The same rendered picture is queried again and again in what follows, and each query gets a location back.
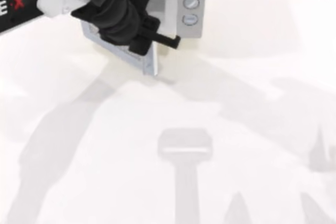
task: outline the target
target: white surface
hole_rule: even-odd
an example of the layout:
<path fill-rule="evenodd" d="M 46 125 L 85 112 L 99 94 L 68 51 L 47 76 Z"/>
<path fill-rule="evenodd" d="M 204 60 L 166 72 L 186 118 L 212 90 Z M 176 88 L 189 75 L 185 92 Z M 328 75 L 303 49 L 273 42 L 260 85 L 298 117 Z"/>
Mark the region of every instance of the white surface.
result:
<path fill-rule="evenodd" d="M 335 6 L 208 0 L 204 38 L 161 48 L 156 79 L 85 40 L 71 17 L 0 37 L 0 216 L 172 224 L 176 197 L 176 217 L 193 224 L 335 223 Z M 212 139 L 198 176 L 182 174 L 187 191 L 157 149 L 171 128 Z M 181 205 L 197 192 L 199 209 Z"/>

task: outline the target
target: tabletop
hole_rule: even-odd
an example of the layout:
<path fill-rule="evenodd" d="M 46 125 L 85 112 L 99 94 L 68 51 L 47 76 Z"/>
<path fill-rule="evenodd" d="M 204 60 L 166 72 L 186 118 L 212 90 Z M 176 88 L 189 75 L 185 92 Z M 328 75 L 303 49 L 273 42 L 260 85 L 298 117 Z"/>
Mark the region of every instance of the tabletop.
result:
<path fill-rule="evenodd" d="M 336 223 L 336 0 L 207 0 L 144 76 L 70 16 L 0 37 L 3 224 Z"/>

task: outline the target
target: red x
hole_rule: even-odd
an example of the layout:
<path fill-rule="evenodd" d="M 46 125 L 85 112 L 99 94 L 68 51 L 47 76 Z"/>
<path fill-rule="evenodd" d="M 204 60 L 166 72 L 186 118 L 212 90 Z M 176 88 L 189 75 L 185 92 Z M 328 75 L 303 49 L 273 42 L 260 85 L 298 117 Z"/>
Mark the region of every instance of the red x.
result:
<path fill-rule="evenodd" d="M 20 7 L 25 7 L 24 4 L 22 3 L 22 0 L 14 0 L 15 1 L 15 10 L 18 10 Z"/>

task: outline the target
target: black strip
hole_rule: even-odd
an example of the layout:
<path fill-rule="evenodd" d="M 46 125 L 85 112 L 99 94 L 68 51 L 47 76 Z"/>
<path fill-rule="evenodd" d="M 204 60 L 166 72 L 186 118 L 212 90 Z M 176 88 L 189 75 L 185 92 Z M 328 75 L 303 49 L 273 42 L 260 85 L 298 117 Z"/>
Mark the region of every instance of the black strip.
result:
<path fill-rule="evenodd" d="M 0 0 L 0 33 L 43 15 L 37 8 L 37 1 Z"/>

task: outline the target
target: white table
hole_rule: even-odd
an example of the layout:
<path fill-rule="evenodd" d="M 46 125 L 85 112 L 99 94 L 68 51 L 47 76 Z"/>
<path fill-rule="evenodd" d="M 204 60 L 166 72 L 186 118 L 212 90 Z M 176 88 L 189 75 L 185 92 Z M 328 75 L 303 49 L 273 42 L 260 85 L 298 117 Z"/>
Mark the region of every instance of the white table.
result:
<path fill-rule="evenodd" d="M 335 6 L 208 0 L 204 38 L 161 48 L 156 79 L 68 16 L 0 37 L 0 218 L 172 224 L 176 197 L 178 224 L 335 223 Z M 181 128 L 212 140 L 190 191 L 158 151 Z"/>

